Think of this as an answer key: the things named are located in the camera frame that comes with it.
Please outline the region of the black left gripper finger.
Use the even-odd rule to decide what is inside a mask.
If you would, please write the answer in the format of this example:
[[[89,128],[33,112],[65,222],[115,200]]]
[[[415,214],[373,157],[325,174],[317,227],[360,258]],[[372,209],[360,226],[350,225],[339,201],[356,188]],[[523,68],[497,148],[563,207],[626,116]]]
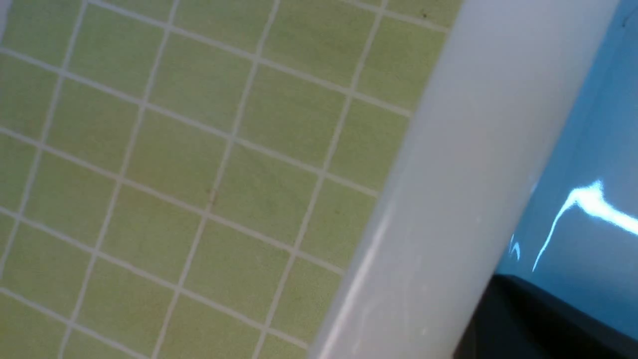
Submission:
[[[530,282],[494,275],[454,359],[635,359],[635,339]]]

